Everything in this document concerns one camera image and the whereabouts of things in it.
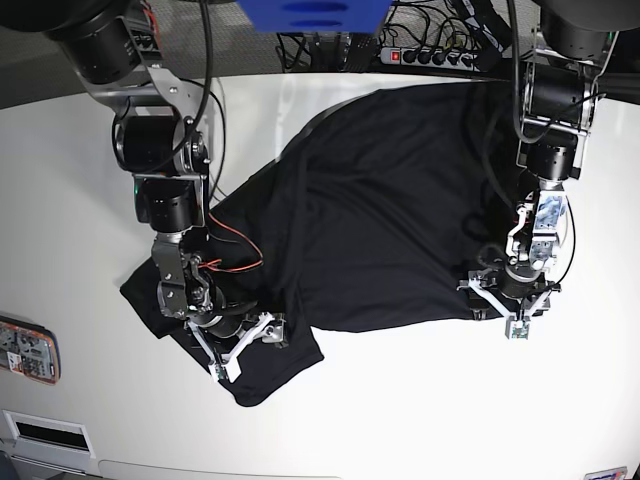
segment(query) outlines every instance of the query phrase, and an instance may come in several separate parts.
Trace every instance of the black t-shirt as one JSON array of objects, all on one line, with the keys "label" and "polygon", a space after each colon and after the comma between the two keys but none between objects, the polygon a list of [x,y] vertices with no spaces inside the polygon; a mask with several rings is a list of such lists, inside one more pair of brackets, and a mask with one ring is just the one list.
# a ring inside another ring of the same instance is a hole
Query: black t-shirt
[{"label": "black t-shirt", "polygon": [[[261,403],[323,359],[311,326],[362,332],[471,318],[456,286],[479,248],[501,238],[493,225],[508,226],[510,215],[480,161],[487,120],[510,101],[507,87],[441,84],[358,99],[305,128],[278,162],[213,209],[264,254],[262,268],[216,274],[218,285],[232,300],[257,299],[287,315],[289,347],[254,342],[240,356],[238,380],[221,382],[240,405]],[[512,145],[501,148],[500,159],[513,158]],[[510,174],[507,163],[499,177]],[[223,266],[255,260],[242,242],[208,248]],[[149,260],[121,292],[154,334],[171,334],[206,368],[187,332],[160,314],[158,280]]]}]

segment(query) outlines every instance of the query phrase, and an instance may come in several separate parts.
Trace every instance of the power strip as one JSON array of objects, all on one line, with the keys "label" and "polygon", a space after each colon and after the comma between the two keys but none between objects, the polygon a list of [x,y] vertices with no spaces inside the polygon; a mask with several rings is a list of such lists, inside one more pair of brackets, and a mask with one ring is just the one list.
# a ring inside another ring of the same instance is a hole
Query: power strip
[{"label": "power strip", "polygon": [[406,65],[409,67],[430,67],[446,70],[461,70],[464,72],[478,72],[476,53],[460,53],[451,51],[444,53],[444,49],[436,48],[431,55],[431,48],[423,48],[416,55],[415,48],[382,47],[380,61],[386,65]]}]

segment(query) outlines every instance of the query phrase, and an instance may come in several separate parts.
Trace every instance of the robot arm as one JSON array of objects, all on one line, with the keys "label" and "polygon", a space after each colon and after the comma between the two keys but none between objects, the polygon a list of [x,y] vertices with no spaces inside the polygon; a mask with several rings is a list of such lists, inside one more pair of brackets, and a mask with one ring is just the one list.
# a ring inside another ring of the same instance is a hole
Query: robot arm
[{"label": "robot arm", "polygon": [[214,378],[233,382],[237,358],[253,340],[286,346],[284,317],[258,311],[257,302],[230,304],[203,268],[215,112],[211,25],[204,0],[200,7],[207,41],[203,86],[163,67],[145,0],[4,2],[0,23],[45,32],[89,94],[115,112],[116,160],[133,177],[138,220],[156,232],[151,256],[160,273],[160,310],[192,332]]},{"label": "robot arm", "polygon": [[469,272],[469,280],[460,284],[469,293],[474,318],[482,319],[490,305],[505,318],[508,338],[525,339],[533,315],[549,308],[549,296],[560,291],[566,275],[565,271],[557,282],[546,279],[561,250],[561,218],[571,213],[563,183],[580,176],[602,94],[598,80],[609,62],[617,30],[640,26],[638,2],[618,1],[618,10],[598,0],[536,2],[542,7],[540,28],[535,32],[532,59],[521,76],[515,5],[508,0],[514,33],[513,123],[520,139],[517,163],[523,175],[520,196],[513,202],[499,186],[494,188],[505,203],[513,203],[515,226],[504,251],[499,249],[500,261],[480,258],[487,268]]}]

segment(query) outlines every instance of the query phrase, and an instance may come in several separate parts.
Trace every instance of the circuit board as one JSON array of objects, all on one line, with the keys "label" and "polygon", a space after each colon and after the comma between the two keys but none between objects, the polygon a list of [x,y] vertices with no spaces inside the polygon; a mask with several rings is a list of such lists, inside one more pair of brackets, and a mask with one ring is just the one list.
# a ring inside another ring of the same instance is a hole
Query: circuit board
[{"label": "circuit board", "polygon": [[0,368],[55,384],[60,378],[55,337],[35,325],[0,317]]}]

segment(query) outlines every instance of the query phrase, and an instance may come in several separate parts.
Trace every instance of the white table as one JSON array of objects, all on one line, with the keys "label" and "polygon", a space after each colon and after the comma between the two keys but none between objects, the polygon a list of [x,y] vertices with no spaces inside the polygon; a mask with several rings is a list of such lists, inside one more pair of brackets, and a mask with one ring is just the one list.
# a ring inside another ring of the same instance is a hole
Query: white table
[{"label": "white table", "polygon": [[[331,105],[440,81],[223,79],[221,186],[236,188]],[[86,425],[97,452],[89,473],[144,477],[111,462],[345,480],[635,471],[639,107],[600,106],[583,178],[568,185],[576,260],[528,342],[507,341],[502,321],[314,331],[325,361],[250,409],[173,340],[156,340],[118,292],[153,232],[136,222],[131,178],[113,159],[112,115],[87,95],[0,111],[0,310],[52,330],[63,365],[55,387],[0,372],[0,408]]]}]

